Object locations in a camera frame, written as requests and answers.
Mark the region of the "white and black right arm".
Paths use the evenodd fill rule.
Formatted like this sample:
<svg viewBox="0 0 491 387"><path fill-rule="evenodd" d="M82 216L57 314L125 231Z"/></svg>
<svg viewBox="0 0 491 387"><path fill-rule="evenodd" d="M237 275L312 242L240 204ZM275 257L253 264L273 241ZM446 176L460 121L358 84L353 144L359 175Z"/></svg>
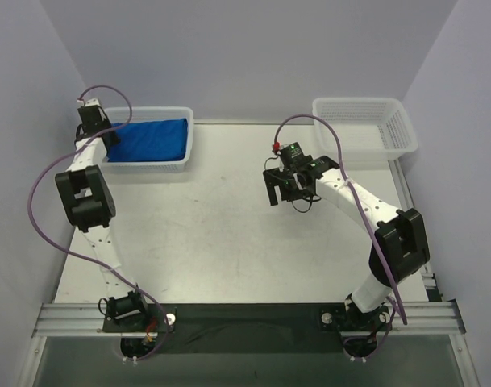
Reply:
<svg viewBox="0 0 491 387"><path fill-rule="evenodd" d="M402 210L353 181L328 156L313 158L299 143L277 151L281 165L263 171L272 206L284 202L326 201L364 228L372 242L363 284L347 297L361 314L377 309L397 286L430 260L422 215L414 208Z"/></svg>

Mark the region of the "blue towels pile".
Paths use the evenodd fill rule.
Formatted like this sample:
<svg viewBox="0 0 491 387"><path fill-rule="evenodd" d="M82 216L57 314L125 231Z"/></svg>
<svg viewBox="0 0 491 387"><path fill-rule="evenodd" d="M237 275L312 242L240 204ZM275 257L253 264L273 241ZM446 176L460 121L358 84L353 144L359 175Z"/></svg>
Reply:
<svg viewBox="0 0 491 387"><path fill-rule="evenodd" d="M110 147L110 163L179 161L186 154L188 120L129 123L115 134L119 143Z"/></svg>

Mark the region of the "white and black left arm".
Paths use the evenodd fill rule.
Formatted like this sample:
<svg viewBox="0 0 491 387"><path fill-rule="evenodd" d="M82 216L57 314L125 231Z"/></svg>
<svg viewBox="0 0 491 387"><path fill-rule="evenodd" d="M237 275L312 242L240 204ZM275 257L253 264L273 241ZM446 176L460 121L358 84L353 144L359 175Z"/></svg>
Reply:
<svg viewBox="0 0 491 387"><path fill-rule="evenodd" d="M100 169L119 138L98 99L81 101L77 112L81 119L75 138L77 153L71 165L55 175L56 187L68 221L82 233L99 262L106 283L106 296L100 301L105 306L99 311L118 327L143 325L150 319L148 305L119 256L110 228L115 203Z"/></svg>

